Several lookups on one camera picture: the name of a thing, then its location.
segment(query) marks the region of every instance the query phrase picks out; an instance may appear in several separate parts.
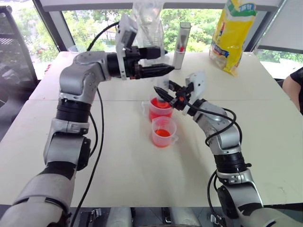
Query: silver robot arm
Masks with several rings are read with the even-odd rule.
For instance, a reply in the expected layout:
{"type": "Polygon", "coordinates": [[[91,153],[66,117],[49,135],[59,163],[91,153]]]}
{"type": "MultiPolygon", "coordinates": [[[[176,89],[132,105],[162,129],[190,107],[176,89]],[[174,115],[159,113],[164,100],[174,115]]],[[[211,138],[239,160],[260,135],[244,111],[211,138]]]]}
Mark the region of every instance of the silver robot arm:
{"type": "MultiPolygon", "coordinates": [[[[186,87],[170,81],[169,88],[176,97],[155,87],[158,95],[183,114],[189,114],[203,130],[206,137],[219,132],[230,124],[229,120],[213,115],[227,116],[226,111],[204,99],[198,99],[204,90],[204,72],[196,72],[186,79],[186,87]]],[[[271,208],[264,208],[257,187],[241,152],[240,134],[234,127],[208,140],[217,166],[216,175],[223,184],[218,188],[218,197],[224,214],[231,219],[239,219],[243,227],[301,227],[302,224],[271,208]]],[[[223,226],[216,217],[218,226],[223,226]]]]}
{"type": "Polygon", "coordinates": [[[76,171],[89,161],[89,112],[98,84],[111,77],[141,79],[163,76],[166,64],[142,67],[140,59],[160,57],[160,48],[132,47],[136,24],[123,15],[116,35],[117,53],[77,55],[60,75],[56,117],[44,149],[45,169],[35,176],[0,220],[0,227],[65,227],[69,221],[76,171]]]}

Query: plastic cup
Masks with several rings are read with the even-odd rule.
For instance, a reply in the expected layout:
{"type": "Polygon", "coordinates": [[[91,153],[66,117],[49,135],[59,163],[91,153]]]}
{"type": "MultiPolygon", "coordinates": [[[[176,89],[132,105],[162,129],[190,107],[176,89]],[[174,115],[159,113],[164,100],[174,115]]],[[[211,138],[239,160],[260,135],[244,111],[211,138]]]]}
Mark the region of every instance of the plastic cup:
{"type": "Polygon", "coordinates": [[[149,101],[142,102],[142,109],[144,115],[147,115],[147,108],[148,117],[150,121],[152,121],[154,118],[161,116],[171,117],[173,111],[173,108],[171,108],[168,103],[161,103],[157,101],[157,98],[154,96],[151,97],[149,101]]]}
{"type": "Polygon", "coordinates": [[[170,117],[157,117],[151,123],[151,139],[154,145],[164,148],[174,144],[179,137],[176,135],[177,125],[170,117]]]}

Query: person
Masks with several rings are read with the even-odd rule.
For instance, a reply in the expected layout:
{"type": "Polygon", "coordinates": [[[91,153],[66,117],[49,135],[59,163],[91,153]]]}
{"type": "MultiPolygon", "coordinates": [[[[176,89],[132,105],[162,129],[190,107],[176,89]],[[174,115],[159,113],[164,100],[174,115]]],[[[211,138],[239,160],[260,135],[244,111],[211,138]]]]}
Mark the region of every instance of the person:
{"type": "Polygon", "coordinates": [[[278,83],[303,115],[303,67],[278,83]]]}

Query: yellow snack bag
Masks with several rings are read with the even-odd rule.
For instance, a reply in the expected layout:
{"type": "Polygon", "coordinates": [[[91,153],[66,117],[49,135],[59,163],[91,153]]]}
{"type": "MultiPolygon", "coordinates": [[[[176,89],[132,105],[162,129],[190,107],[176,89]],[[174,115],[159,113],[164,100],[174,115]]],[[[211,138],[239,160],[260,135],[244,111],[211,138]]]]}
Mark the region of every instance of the yellow snack bag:
{"type": "Polygon", "coordinates": [[[226,72],[236,76],[242,45],[256,17],[254,3],[228,0],[213,35],[209,56],[226,72]]]}

